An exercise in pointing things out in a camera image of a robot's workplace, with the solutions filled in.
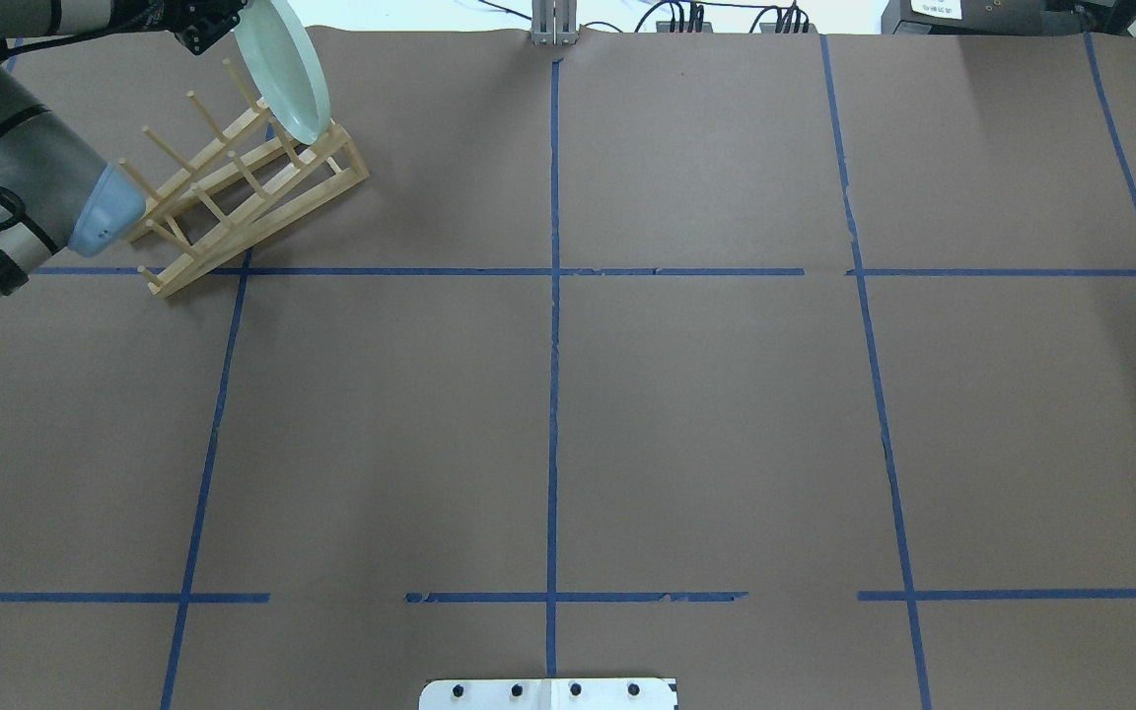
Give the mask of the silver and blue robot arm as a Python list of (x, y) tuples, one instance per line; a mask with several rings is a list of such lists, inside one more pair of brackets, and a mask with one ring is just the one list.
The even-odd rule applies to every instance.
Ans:
[(143, 192), (20, 84), (17, 55), (168, 33), (201, 55), (244, 1), (0, 1), (0, 298), (65, 250), (99, 254), (145, 212)]

